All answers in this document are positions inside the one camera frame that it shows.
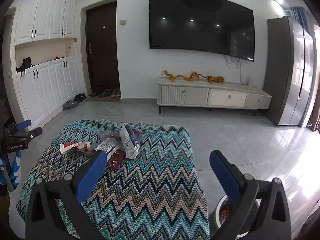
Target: tv stand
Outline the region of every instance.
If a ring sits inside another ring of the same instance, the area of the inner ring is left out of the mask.
[[[171,82],[166,77],[157,80],[159,113],[164,106],[189,106],[206,108],[268,109],[271,95],[256,87],[207,80],[192,82],[177,78]]]

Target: zigzag blanket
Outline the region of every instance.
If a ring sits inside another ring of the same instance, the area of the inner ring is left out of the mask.
[[[46,181],[74,174],[88,160],[81,152],[61,154],[60,143],[98,142],[97,130],[120,132],[122,123],[80,120],[64,127],[25,181],[17,210],[25,220],[36,178]],[[208,210],[199,185],[188,131],[179,126],[131,124],[143,133],[135,160],[120,171],[106,168],[84,210],[106,239],[209,239]],[[68,232],[78,234],[57,201]]]

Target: wooden dragon figurine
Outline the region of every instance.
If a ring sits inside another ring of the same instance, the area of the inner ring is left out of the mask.
[[[175,82],[176,78],[178,78],[178,77],[182,77],[184,80],[192,82],[193,78],[199,79],[199,76],[202,76],[203,78],[206,78],[210,83],[217,82],[217,83],[223,84],[223,82],[224,82],[224,77],[221,77],[221,76],[219,76],[219,77],[214,77],[214,76],[204,77],[203,75],[198,74],[196,71],[191,71],[191,75],[189,77],[186,77],[184,75],[176,75],[176,76],[174,76],[174,75],[168,73],[168,71],[166,71],[166,70],[163,70],[161,72],[161,75],[168,76],[169,79],[171,80],[171,82]]]

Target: television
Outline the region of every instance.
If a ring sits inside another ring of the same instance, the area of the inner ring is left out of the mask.
[[[253,11],[227,0],[149,0],[149,44],[254,61]]]

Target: tile floor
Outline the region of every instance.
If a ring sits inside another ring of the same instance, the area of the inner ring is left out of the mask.
[[[242,173],[256,179],[282,179],[289,201],[292,232],[310,214],[320,198],[320,163],[318,132],[298,127],[275,127],[269,119],[252,111],[234,109],[165,107],[158,114],[156,104],[122,104],[121,102],[82,102],[63,111],[43,127],[21,158],[22,180],[10,194],[10,225],[19,237],[25,235],[25,224],[17,213],[15,201],[45,148],[74,120],[105,118],[113,122],[148,122],[175,124],[188,129],[196,168],[204,190],[209,213],[225,194],[208,162],[208,156],[219,149]]]

